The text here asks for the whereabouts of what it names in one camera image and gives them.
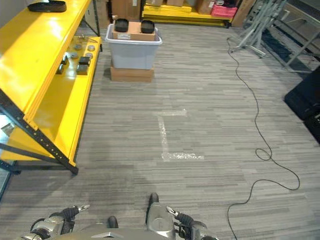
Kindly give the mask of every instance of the wall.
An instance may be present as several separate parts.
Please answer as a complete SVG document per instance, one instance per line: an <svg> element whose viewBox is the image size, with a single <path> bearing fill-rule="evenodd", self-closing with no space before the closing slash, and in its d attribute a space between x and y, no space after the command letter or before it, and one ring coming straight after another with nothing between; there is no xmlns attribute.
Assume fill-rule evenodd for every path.
<svg viewBox="0 0 320 240"><path fill-rule="evenodd" d="M16 16L32 0L0 0L0 28Z"/></svg>

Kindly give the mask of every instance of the black cable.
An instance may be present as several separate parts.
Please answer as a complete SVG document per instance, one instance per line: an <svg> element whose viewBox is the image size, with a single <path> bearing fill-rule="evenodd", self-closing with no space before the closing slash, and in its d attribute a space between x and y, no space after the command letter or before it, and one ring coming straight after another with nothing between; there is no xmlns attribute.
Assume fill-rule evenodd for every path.
<svg viewBox="0 0 320 240"><path fill-rule="evenodd" d="M234 230L233 230L233 228L232 228L232 226L231 226L231 223L230 223L229 211L230 211L231 207L236 206L236 205L244 205L244 204L247 204L247 203L250 201L250 198L251 198L251 196L252 196L252 192L253 192L254 186L255 186L256 183L258 183L258 182L271 182L271 183L278 184L279 186L281 186L281 187L283 187L283 188L285 188L285 189L288 189L288 190L291 190L291 191L295 191L295 190L299 189L299 187L300 187L300 178L299 178L299 176L298 176L294 171L292 171L291 169L289 169L289 168L287 168L287 167L285 167L285 166L280 165L279 163L277 163L277 162L273 159L272 148L270 147L269 143L266 141L265 137L264 137L263 134L261 133L261 131L260 131L259 127L258 127L258 124L257 124L257 118L258 118L258 115L259 115L259 112L260 112L260 107L259 107L259 102L258 102L258 99L257 99L257 97L256 97L256 94L255 94L255 92L253 91L253 89L247 84L247 82L244 81L244 80L239 76L238 68L239 68L240 64L239 64L238 60L235 59L235 58L231 55L231 53L232 53L232 52L231 52L231 45L230 45L230 43L229 43L229 39L231 39L231 38L232 38L232 37L228 37L228 38L226 39L226 42L228 43L228 46L229 46L229 48L228 48L228 54L229 54L229 56L230 56L230 57L236 62L236 64L237 64L237 66L236 66L236 68L235 68L235 74L236 74L236 76L245 84L245 86L250 90L250 92L251 92L252 95L253 95L253 98L254 98L255 103L256 103L256 114L255 114L255 117L254 117L254 125L255 125L255 128L256 128L256 130L258 131L260 137L262 138L262 140L264 141L265 145L266 145L267 148L269 149L269 152L267 152L266 150L264 150L264 149L262 149L262 148L256 148L256 149L255 149L255 155L256 155L259 159L261 159L261 160L263 160L263 161L269 161L269 160L271 160L273 163L275 163L275 164L278 165L279 167L281 167L281 168L283 168L283 169L285 169L285 170L288 170L289 172L293 173L293 174L296 176L297 180L298 180L298 186L295 187L295 188L287 187L287 186L285 186L285 185L283 185L283 184L281 184L281 183L279 183L279 182L276 182L276 181L273 181L273 180L270 180L270 179L259 179L259 180L256 180L256 181L252 184L252 186L251 186L250 194L249 194L249 197L248 197L248 199L247 199L246 201L244 201L244 202L236 202L236 203L232 203L231 205L229 205L229 207L228 207L228 209L227 209L227 220L228 220L229 227L230 227L230 229L231 229L231 231L232 231L232 234L233 234L234 238L237 240L238 238L237 238L237 236L236 236L236 234L235 234L235 232L234 232ZM267 155L267 158L263 158L262 156L260 156L260 155L259 155L259 151L265 153L265 154Z"/></svg>

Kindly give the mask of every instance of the brown cardboard box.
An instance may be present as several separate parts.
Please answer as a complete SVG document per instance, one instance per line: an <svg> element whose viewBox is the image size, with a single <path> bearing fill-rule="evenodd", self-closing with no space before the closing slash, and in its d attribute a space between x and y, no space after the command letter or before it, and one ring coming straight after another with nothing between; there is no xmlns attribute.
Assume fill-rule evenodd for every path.
<svg viewBox="0 0 320 240"><path fill-rule="evenodd" d="M141 0L127 0L126 2L126 19L140 20Z"/></svg>
<svg viewBox="0 0 320 240"><path fill-rule="evenodd" d="M184 0L167 0L167 5L182 7L184 5Z"/></svg>
<svg viewBox="0 0 320 240"><path fill-rule="evenodd" d="M210 15L214 4L215 0L197 0L196 10L198 14Z"/></svg>
<svg viewBox="0 0 320 240"><path fill-rule="evenodd" d="M135 69L135 68L115 68L110 67L111 81L114 82L143 82L151 83L155 74L155 68Z"/></svg>
<svg viewBox="0 0 320 240"><path fill-rule="evenodd" d="M109 25L108 13L107 13L107 1L108 0L97 0L96 8L99 19L100 28L106 28Z"/></svg>
<svg viewBox="0 0 320 240"><path fill-rule="evenodd" d="M243 0L232 20L233 27L242 27L246 16L256 0Z"/></svg>
<svg viewBox="0 0 320 240"><path fill-rule="evenodd" d="M145 0L145 3L152 6L160 7L164 3L164 0Z"/></svg>
<svg viewBox="0 0 320 240"><path fill-rule="evenodd" d="M141 0L113 0L112 14L119 19L140 20Z"/></svg>
<svg viewBox="0 0 320 240"><path fill-rule="evenodd" d="M154 41L156 33L142 33L141 32L141 22L130 21L127 32L119 32L113 29L112 31L113 39L121 40L135 40L135 41Z"/></svg>

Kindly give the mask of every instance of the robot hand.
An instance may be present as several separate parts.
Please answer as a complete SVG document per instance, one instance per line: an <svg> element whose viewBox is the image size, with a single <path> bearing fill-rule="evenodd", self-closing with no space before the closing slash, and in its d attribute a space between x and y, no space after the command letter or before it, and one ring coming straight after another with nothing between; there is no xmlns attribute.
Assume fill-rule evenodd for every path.
<svg viewBox="0 0 320 240"><path fill-rule="evenodd" d="M174 224L179 226L178 234L181 238L185 240L218 240L213 237L213 233L203 222L195 221L189 215L178 212L169 206L166 206L166 209L176 220L180 221L180 224L176 222Z"/></svg>

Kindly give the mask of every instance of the storage shelf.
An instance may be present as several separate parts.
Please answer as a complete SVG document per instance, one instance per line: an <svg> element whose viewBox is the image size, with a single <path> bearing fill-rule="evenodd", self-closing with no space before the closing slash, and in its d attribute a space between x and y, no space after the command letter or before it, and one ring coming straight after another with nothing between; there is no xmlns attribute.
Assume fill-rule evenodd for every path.
<svg viewBox="0 0 320 240"><path fill-rule="evenodd" d="M192 8L190 13L183 13L183 12L161 12L156 10L144 10L142 13L144 18L154 18L157 20L167 20L166 18L170 18L173 20L176 18L176 21L186 21L186 22L208 22L214 23L216 20L228 20L229 22L232 21L232 17L221 17L221 16L211 16L205 14L199 14L197 11Z"/></svg>
<svg viewBox="0 0 320 240"><path fill-rule="evenodd" d="M33 118L91 0L65 0L65 12L21 11L0 29L0 88Z"/></svg>
<svg viewBox="0 0 320 240"><path fill-rule="evenodd" d="M83 42L82 50L75 51L73 47L75 44L80 43L80 40L78 37L73 38L67 49L69 65L64 69L63 74L54 75L34 116L34 122L39 129L69 158L70 163L74 163L101 44L100 37L90 37L90 39L95 40L97 43ZM88 45L94 45L95 50L87 51ZM79 58L71 59L70 52L77 52L79 58L86 53L93 54L87 75L77 75L76 69ZM7 144L50 156L45 149L19 128L13 131ZM8 151L3 151L1 159L37 160Z"/></svg>
<svg viewBox="0 0 320 240"><path fill-rule="evenodd" d="M21 128L18 127L16 127L10 134L10 138L8 139L6 144L11 147L27 150L33 153L45 155L47 157L53 157L33 138L31 138ZM4 150L2 151L0 158L5 161L40 161L39 159L31 158L29 156L24 156Z"/></svg>

